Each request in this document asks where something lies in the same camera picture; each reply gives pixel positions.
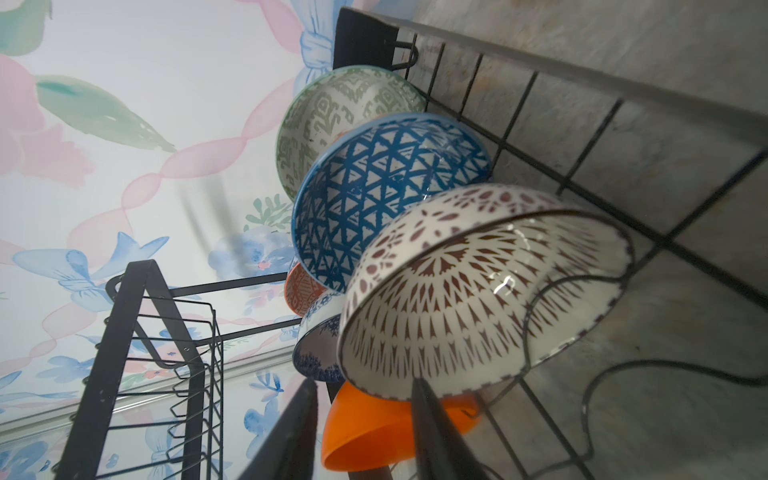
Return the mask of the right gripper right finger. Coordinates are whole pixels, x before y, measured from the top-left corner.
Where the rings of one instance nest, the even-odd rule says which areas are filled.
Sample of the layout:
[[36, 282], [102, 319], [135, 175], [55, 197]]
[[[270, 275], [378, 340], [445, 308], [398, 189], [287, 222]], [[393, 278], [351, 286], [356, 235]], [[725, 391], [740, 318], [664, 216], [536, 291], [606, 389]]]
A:
[[488, 479], [422, 378], [412, 382], [411, 412], [418, 479]]

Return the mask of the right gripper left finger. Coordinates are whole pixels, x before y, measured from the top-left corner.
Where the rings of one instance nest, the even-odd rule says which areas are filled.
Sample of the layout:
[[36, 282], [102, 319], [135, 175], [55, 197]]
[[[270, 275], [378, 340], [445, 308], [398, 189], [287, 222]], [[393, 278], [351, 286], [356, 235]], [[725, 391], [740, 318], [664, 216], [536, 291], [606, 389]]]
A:
[[311, 479], [317, 423], [317, 385], [305, 379], [240, 479]]

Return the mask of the orange plastic bowl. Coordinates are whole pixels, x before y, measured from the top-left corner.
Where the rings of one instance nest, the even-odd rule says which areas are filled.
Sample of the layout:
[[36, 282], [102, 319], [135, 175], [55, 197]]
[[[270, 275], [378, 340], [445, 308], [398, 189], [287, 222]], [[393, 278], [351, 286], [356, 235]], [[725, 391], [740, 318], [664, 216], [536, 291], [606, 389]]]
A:
[[337, 472], [389, 466], [415, 457], [411, 404], [343, 384], [324, 427], [321, 463]]

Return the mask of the white blue floral bowl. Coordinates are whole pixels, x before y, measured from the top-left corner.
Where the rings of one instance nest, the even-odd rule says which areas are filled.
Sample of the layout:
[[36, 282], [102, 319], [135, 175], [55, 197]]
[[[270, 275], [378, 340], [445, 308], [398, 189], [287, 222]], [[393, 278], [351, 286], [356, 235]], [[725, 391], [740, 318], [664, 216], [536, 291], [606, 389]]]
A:
[[299, 325], [292, 361], [307, 378], [326, 383], [344, 381], [337, 356], [344, 301], [344, 294], [326, 291], [309, 307]]

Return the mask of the red patterned bowl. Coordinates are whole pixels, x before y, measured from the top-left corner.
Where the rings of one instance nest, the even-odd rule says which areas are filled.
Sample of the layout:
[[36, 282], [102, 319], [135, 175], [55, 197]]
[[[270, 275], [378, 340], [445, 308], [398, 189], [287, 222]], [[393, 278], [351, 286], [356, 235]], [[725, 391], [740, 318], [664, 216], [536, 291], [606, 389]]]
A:
[[300, 263], [296, 263], [287, 274], [284, 297], [288, 307], [297, 316], [303, 317], [326, 290]]

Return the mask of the beige lattice bowl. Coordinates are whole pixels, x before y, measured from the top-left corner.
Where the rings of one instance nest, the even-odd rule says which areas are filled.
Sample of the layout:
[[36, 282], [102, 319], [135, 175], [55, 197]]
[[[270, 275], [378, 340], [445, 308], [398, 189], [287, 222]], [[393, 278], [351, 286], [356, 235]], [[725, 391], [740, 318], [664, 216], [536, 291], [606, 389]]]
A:
[[635, 263], [628, 233], [539, 190], [494, 183], [429, 197], [364, 249], [337, 346], [345, 379], [387, 400], [512, 379], [602, 321]]

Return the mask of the dark blue patterned bowl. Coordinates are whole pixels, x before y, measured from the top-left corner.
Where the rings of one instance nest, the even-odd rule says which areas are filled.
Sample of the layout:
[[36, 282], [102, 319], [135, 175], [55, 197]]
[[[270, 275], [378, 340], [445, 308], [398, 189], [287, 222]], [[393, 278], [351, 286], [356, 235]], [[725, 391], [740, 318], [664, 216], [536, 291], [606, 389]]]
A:
[[433, 113], [381, 117], [333, 143], [295, 198], [292, 241], [300, 265], [343, 292], [363, 251], [395, 217], [456, 187], [486, 181], [491, 156], [473, 130]]

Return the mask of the green patterned bowl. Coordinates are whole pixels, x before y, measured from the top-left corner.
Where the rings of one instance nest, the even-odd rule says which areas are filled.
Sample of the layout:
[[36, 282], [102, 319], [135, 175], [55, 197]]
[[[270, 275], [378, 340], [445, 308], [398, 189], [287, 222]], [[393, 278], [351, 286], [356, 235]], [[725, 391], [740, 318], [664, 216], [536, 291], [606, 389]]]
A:
[[348, 66], [320, 76], [294, 98], [278, 131], [276, 168], [288, 198], [341, 136], [386, 115], [421, 112], [425, 104], [410, 82], [383, 68]]

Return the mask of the black wire dish rack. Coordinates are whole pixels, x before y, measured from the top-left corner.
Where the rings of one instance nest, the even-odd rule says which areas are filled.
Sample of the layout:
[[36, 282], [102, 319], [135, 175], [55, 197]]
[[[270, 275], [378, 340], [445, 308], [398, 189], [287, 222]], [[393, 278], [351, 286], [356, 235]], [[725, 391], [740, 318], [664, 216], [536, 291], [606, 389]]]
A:
[[[765, 113], [763, 1], [383, 1], [376, 12]], [[467, 444], [496, 479], [763, 479], [767, 391], [682, 369], [767, 370], [767, 161], [722, 128], [424, 37], [436, 111], [505, 136], [497, 182], [575, 182], [640, 223], [607, 324], [486, 393]]]

